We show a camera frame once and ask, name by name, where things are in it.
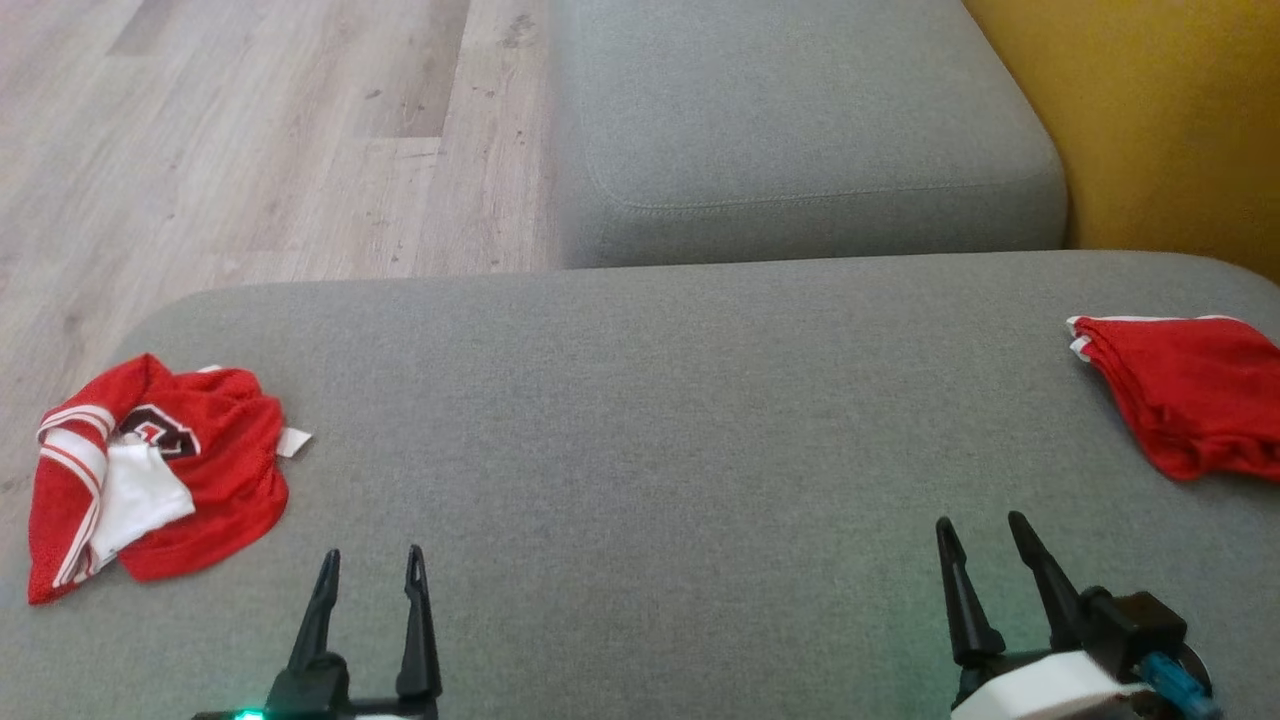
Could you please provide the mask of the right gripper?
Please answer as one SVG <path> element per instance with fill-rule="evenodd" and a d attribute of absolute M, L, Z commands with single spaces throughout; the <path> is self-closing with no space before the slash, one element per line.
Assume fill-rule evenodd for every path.
<path fill-rule="evenodd" d="M 1050 626 L 1050 648 L 1069 652 L 1004 655 L 1004 637 L 989 624 L 966 571 L 966 553 L 952 521 L 940 518 L 936 541 L 954 662 L 960 687 L 951 719 L 1160 719 L 1161 700 L 1143 682 L 1125 682 L 1079 650 L 1080 600 L 1055 556 L 1023 512 L 1007 524 L 1032 571 Z"/>

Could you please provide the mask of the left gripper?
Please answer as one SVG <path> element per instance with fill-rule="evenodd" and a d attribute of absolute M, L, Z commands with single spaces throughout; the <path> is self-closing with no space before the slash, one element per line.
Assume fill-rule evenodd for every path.
<path fill-rule="evenodd" d="M 424 551 L 410 546 L 404 593 L 410 601 L 404 648 L 393 697 L 352 698 L 346 660 L 328 648 L 340 587 L 340 551 L 321 562 L 291 651 L 264 705 L 202 711 L 193 719 L 436 719 L 442 671 Z"/>

